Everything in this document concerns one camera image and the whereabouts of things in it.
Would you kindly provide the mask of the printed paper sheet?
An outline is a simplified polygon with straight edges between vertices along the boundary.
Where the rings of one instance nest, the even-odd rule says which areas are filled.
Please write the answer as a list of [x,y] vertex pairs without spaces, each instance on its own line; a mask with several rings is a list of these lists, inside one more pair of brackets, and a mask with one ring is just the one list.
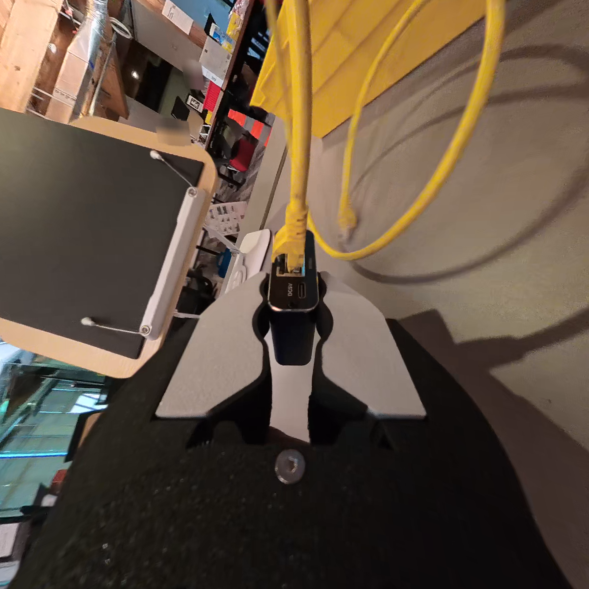
[[207,213],[205,226],[224,235],[237,235],[240,232],[248,202],[220,202],[212,204]]

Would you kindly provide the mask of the black ethernet splitter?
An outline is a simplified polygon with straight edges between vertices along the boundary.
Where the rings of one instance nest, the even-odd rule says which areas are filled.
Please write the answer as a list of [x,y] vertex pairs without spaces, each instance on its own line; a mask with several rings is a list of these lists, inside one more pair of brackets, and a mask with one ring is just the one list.
[[304,366],[312,359],[320,288],[313,232],[306,232],[305,256],[299,269],[288,271],[286,256],[272,263],[268,286],[271,338],[283,366]]

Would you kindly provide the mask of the white mounting bar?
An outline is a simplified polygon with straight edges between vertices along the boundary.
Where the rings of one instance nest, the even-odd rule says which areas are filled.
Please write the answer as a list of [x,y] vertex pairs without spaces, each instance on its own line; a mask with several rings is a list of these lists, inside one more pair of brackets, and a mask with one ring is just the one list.
[[175,286],[185,275],[183,264],[191,250],[190,244],[198,226],[205,196],[205,191],[189,187],[183,198],[154,291],[141,320],[140,334],[148,341],[156,340],[161,335]]

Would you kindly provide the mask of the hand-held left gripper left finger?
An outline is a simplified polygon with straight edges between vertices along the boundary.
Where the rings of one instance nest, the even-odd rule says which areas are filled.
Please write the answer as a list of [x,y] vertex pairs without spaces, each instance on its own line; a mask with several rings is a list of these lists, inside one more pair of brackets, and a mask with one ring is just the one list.
[[194,419],[212,433],[233,423],[247,444],[266,442],[272,384],[268,274],[221,296],[197,320],[156,409],[165,421]]

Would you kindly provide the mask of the yellow plastic bin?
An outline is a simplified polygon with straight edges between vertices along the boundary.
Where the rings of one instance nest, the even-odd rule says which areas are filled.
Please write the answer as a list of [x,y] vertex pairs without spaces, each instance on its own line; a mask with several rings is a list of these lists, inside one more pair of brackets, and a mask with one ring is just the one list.
[[[312,134],[352,115],[360,86],[412,1],[309,1]],[[366,96],[371,102],[485,15],[485,1],[430,1],[390,48]]]

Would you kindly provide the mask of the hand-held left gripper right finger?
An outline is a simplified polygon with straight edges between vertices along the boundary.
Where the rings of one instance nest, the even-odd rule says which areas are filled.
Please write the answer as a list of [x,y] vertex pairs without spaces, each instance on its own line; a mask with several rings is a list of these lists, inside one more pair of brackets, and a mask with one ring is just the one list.
[[309,397],[313,445],[353,423],[423,421],[426,410],[381,311],[327,271],[319,274]]

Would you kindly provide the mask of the red chair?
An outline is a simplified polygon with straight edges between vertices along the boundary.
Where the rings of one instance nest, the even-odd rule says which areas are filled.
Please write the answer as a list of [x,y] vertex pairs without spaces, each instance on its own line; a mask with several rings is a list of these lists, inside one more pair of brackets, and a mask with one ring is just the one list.
[[229,167],[239,173],[246,173],[252,162],[257,143],[241,137],[232,146]]

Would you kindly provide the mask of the black panel wooden board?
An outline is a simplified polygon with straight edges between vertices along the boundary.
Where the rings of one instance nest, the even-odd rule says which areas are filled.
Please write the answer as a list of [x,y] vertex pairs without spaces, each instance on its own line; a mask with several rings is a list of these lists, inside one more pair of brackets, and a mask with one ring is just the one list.
[[[203,148],[99,117],[1,108],[1,339],[113,378],[166,339],[211,204]],[[159,338],[140,325],[189,187],[206,192]]]

